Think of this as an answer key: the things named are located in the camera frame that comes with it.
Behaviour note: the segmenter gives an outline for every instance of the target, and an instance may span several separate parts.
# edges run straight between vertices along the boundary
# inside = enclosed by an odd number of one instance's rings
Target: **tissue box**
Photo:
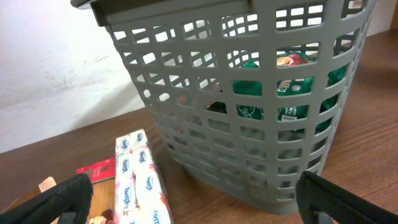
[[[114,222],[173,223],[145,131],[117,138],[115,157]]]

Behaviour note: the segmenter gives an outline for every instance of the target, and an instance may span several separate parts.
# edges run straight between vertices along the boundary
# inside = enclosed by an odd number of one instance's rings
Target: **plastic wrapper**
[[[144,130],[117,138],[115,154],[114,222],[173,223]]]
[[[277,66],[295,66],[304,63],[314,62],[315,58],[305,55],[300,52],[289,52],[286,54],[279,55],[277,59]],[[258,68],[252,60],[248,60],[244,68]],[[328,81],[326,86],[332,86],[339,81],[341,81],[346,72],[346,65],[336,69],[328,74]],[[299,78],[295,80],[284,80],[277,83],[277,94],[278,96],[292,96],[311,92],[313,78],[312,74],[308,74],[308,77]],[[237,94],[242,95],[252,95],[261,96],[262,95],[262,84],[258,81],[244,81],[244,80],[234,80],[233,90]],[[322,101],[320,107],[320,113],[330,109],[336,104],[338,96],[334,96],[327,100]],[[252,119],[264,119],[264,111],[262,108],[247,106],[247,105],[237,105],[238,115],[245,118]],[[291,121],[295,119],[302,119],[307,117],[308,105],[303,106],[292,106],[286,108],[279,108],[277,110],[277,119],[279,121]],[[319,124],[317,126],[317,132],[321,132],[329,127],[331,119]]]

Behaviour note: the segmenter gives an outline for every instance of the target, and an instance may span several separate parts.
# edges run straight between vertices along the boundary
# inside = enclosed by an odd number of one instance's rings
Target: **wooden table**
[[[94,195],[88,218],[100,216],[105,210],[114,210],[114,178],[93,184]]]
[[[367,39],[322,176],[398,213],[398,32]],[[60,183],[77,168],[114,156],[115,138],[144,128],[160,164],[176,223],[301,223],[203,184],[169,156],[147,110],[61,134],[0,155],[0,210],[48,176]]]

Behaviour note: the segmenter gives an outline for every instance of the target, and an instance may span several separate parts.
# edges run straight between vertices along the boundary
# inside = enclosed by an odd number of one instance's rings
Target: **laundry basket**
[[[297,210],[295,184],[320,175],[375,0],[91,1],[171,156],[198,179],[270,213]],[[84,1],[72,1],[76,7]],[[312,61],[277,66],[279,55]],[[246,67],[247,63],[255,64]],[[327,86],[328,74],[345,67]],[[310,92],[279,83],[310,78]],[[260,94],[237,93],[252,81]],[[286,88],[293,88],[289,82]],[[326,111],[323,102],[335,99]],[[306,106],[300,119],[277,119]],[[253,117],[251,110],[261,116]],[[321,131],[319,124],[327,127]]]

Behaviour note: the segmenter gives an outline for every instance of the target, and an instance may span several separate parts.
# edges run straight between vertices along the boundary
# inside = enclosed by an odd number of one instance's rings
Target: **snack packaging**
[[[288,52],[286,54],[279,55],[277,59],[277,66],[279,67],[296,66],[305,63],[311,63],[314,62],[315,60],[316,58],[308,56],[304,53]],[[254,63],[254,61],[248,60],[243,67],[258,68],[259,66],[257,66]],[[341,81],[346,73],[346,68],[347,65],[330,72],[328,74],[328,81],[326,87],[332,86]],[[313,83],[313,78],[311,74],[308,74],[308,77],[305,78],[279,81],[277,82],[277,95],[293,96],[293,95],[309,93],[311,92],[312,89],[312,83]],[[242,95],[252,95],[252,96],[262,95],[262,85],[261,82],[258,81],[234,80],[233,90],[235,93]],[[337,99],[338,96],[334,96],[327,100],[322,101],[322,105],[320,107],[320,113],[330,109],[333,105],[335,105]],[[264,119],[264,112],[262,108],[248,106],[248,105],[237,105],[236,109],[238,111],[239,116],[245,118],[260,119],[260,120]],[[291,121],[295,119],[305,118],[307,117],[307,113],[308,113],[308,105],[279,108],[277,110],[277,119],[279,121]],[[331,119],[319,124],[317,126],[317,132],[324,131],[327,127],[329,127],[330,121]]]

